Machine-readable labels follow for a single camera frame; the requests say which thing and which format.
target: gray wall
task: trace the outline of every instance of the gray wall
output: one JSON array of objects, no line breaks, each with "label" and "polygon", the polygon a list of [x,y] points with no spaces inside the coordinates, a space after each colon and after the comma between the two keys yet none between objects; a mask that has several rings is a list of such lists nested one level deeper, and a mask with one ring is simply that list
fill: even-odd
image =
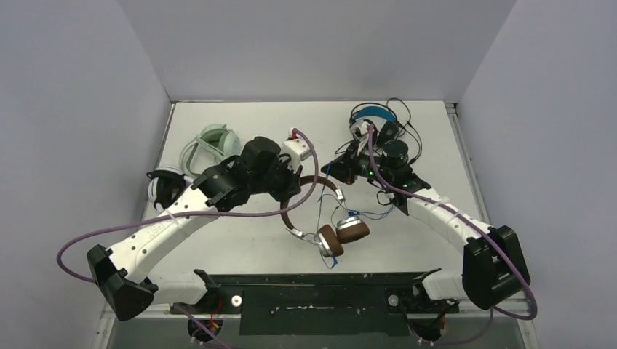
[{"label": "gray wall", "polygon": [[119,0],[173,100],[458,101],[515,0]]},{"label": "gray wall", "polygon": [[[115,1],[1,2],[3,348],[90,347],[103,298],[55,254],[138,218],[169,107]],[[78,245],[67,263],[87,273],[88,246],[105,241]]]},{"label": "gray wall", "polygon": [[615,348],[617,2],[519,0],[461,124],[493,223],[521,238],[544,348]]}]

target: mint green headphones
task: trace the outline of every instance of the mint green headphones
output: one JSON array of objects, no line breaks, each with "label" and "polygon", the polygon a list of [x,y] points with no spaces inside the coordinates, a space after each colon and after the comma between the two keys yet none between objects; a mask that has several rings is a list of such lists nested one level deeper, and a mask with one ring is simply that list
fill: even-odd
[{"label": "mint green headphones", "polygon": [[228,129],[226,124],[208,125],[180,153],[180,168],[184,173],[193,176],[201,174],[191,169],[193,157],[199,148],[212,154],[216,164],[229,156],[240,155],[242,144],[234,131]]}]

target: brown ear cushion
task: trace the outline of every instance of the brown ear cushion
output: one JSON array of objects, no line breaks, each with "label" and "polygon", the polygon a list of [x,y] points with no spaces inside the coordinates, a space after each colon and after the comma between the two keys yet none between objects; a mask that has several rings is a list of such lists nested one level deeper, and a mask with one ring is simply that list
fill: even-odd
[{"label": "brown ear cushion", "polygon": [[351,227],[339,229],[336,231],[336,236],[342,244],[358,241],[370,233],[370,229],[366,223],[362,222]]},{"label": "brown ear cushion", "polygon": [[334,233],[332,227],[330,227],[329,225],[324,225],[319,229],[319,232],[324,237],[324,240],[326,241],[326,244],[328,244],[328,246],[330,247],[330,251],[332,251],[334,257],[338,257],[343,254],[343,247],[341,246],[341,243],[338,242],[338,239],[336,238],[336,234]]}]

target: cable tie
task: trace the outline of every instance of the cable tie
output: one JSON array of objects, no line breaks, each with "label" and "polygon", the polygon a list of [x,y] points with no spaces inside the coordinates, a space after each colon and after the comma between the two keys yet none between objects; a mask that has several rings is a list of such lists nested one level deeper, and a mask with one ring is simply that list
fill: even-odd
[{"label": "cable tie", "polygon": [[178,229],[183,231],[186,235],[186,237],[188,238],[190,235],[184,231],[184,229],[182,229],[182,225],[180,224],[180,221],[173,215],[173,213],[171,213],[168,209],[165,209],[165,213],[167,213],[171,218],[172,218],[172,222],[174,222]]},{"label": "cable tie", "polygon": [[446,222],[445,224],[446,224],[446,225],[449,225],[449,224],[450,224],[450,222],[452,222],[453,220],[455,220],[455,219],[456,219],[456,217],[458,217],[458,216],[460,216],[460,215],[461,215],[461,211],[460,211],[460,209],[457,209],[457,210],[456,210],[456,213],[455,213],[455,214],[453,214],[453,215],[452,215],[452,217],[450,217],[450,219],[449,219],[449,220],[447,220],[447,222]]},{"label": "cable tie", "polygon": [[435,203],[433,204],[433,206],[431,206],[431,208],[429,208],[429,212],[433,212],[437,207],[441,206],[442,203],[448,203],[450,201],[450,198],[448,198],[447,196],[443,196],[441,199],[435,201]]}]

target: black joint housing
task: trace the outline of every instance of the black joint housing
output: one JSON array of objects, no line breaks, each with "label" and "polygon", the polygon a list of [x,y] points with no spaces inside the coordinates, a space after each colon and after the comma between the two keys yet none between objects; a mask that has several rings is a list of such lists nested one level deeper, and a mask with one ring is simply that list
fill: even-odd
[{"label": "black joint housing", "polygon": [[109,259],[110,255],[105,247],[96,245],[88,251],[86,258],[96,285],[118,320],[130,320],[152,304],[158,287],[148,279],[141,284],[128,281],[124,278],[126,271],[117,270]]},{"label": "black joint housing", "polygon": [[[522,277],[530,283],[517,234],[510,227],[489,228],[488,236],[506,253]],[[480,309],[488,310],[522,289],[508,265],[484,239],[469,239],[463,253],[463,288]]]}]

